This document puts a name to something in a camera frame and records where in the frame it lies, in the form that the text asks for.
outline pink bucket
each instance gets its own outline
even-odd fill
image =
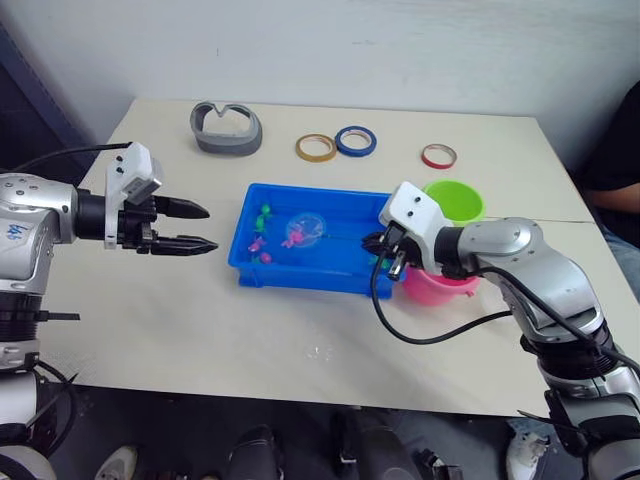
[[[472,297],[479,283],[478,277],[452,280],[409,267],[407,268],[407,279],[402,285],[411,299],[422,305],[435,306],[447,303],[455,295]]]

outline table surface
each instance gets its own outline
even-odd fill
[[[220,244],[179,258],[105,251],[101,242],[56,248],[45,308],[82,321],[40,329],[44,358],[87,385],[302,400],[419,410],[546,414],[535,358],[519,347],[509,317],[429,347],[404,344],[379,324],[365,296],[240,287],[227,255],[247,186],[281,183],[391,191],[402,180],[467,181],[489,217],[540,221],[550,245],[586,271],[616,341],[640,357],[640,307],[564,169],[530,118],[252,105],[265,136],[253,156],[228,159],[194,145],[188,101],[135,101],[112,141],[136,140],[165,170],[159,194],[192,199],[208,220],[163,218],[163,235],[202,235]],[[295,140],[362,124],[378,135],[363,159],[326,164],[295,156]],[[418,160],[425,143],[446,143],[460,159],[449,172]],[[104,189],[106,152],[84,187]],[[544,185],[544,199],[540,192]],[[403,332],[433,336],[505,309],[485,280],[473,298],[435,308],[412,304],[402,288],[384,302]]]

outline blue plastic tray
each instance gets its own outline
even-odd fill
[[[361,247],[364,236],[384,230],[378,222],[388,194],[287,187],[254,183],[249,186],[229,252],[229,265],[240,272],[247,287],[294,287],[370,294],[369,278],[375,257]],[[271,208],[266,233],[256,233],[262,205]],[[324,232],[307,247],[286,248],[287,224],[302,213],[324,219]],[[267,242],[258,253],[249,246],[257,236]],[[259,263],[260,252],[271,264]],[[393,283],[378,277],[380,298],[390,298]]]

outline green bucket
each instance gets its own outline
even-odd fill
[[[484,218],[484,201],[469,185],[455,180],[436,180],[422,191],[440,205],[442,213],[456,227],[478,222]]]

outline gray rubber holder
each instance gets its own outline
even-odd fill
[[[227,110],[238,112],[249,119],[249,128],[241,133],[205,133],[202,131],[204,117],[211,110],[222,118]],[[258,116],[244,105],[230,103],[222,110],[218,110],[215,103],[201,102],[191,111],[191,130],[196,136],[198,146],[208,153],[221,153],[244,157],[251,155],[262,144],[262,124]]]

